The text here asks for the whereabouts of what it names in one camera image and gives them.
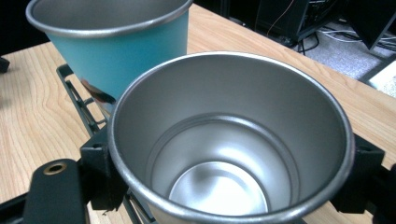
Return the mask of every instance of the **stainless steel cup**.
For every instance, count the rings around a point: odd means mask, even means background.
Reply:
[[[160,223],[278,223],[343,185],[354,140],[312,77],[232,52],[163,63],[121,96],[110,153]]]

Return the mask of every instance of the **gray carpet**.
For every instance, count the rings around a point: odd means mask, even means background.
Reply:
[[[353,31],[346,23],[332,22],[327,24],[327,26],[332,27],[335,30]],[[328,65],[330,68],[342,74],[353,77],[362,82],[369,83],[371,77],[376,73],[379,73],[391,62],[395,61],[393,56],[396,54],[395,51],[380,47],[368,50],[362,42],[343,42],[350,41],[350,39],[340,35],[334,36],[333,33],[327,34],[341,39],[341,41],[330,38],[321,31],[318,31],[317,34],[319,45],[316,48],[307,51],[305,55],[315,61]],[[315,46],[317,42],[318,41],[314,36],[310,36],[304,41],[304,48],[309,49],[310,47]],[[375,88],[396,97],[396,70],[391,71],[391,73],[392,75],[383,79],[382,83],[376,85]]]

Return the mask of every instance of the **black cable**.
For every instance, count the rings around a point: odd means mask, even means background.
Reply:
[[[377,46],[382,48],[382,49],[388,49],[388,50],[391,50],[391,51],[396,51],[396,45],[388,45],[388,44],[378,43]]]
[[[324,29],[328,29],[328,30],[331,30],[331,31],[336,31],[334,28],[332,28],[332,27],[329,27],[329,26],[323,26],[322,28],[324,28]]]
[[[303,48],[303,55],[305,55],[305,46],[304,46],[304,40],[301,40],[301,47]]]
[[[301,40],[298,42],[298,47],[297,47],[297,52],[299,52],[299,53],[301,53],[300,52],[300,48],[301,48],[301,44],[300,43],[301,43]]]
[[[312,35],[313,35],[313,36],[315,37],[315,39],[317,40],[317,43],[316,43],[314,46],[312,46],[312,47],[310,47],[310,48],[308,48],[308,49],[303,49],[303,50],[300,50],[300,46],[299,46],[299,48],[297,49],[297,52],[303,53],[303,54],[305,55],[305,53],[308,52],[309,50],[315,49],[315,48],[317,48],[317,47],[319,46],[320,42],[319,42],[319,38],[318,38],[317,32],[314,32]]]

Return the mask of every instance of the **wooden table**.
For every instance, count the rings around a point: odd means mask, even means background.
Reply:
[[[396,163],[396,99],[192,6],[188,53],[212,50],[260,54],[306,72],[336,97],[355,133],[386,150],[383,165],[389,168]],[[64,59],[51,43],[5,58],[11,66],[0,75],[0,203],[25,193],[38,166],[62,158],[77,160],[79,147],[89,139],[55,72]],[[90,214],[92,223],[131,222],[123,207],[105,216],[102,211]],[[329,203],[304,219],[308,223],[371,223],[370,214],[339,214]]]

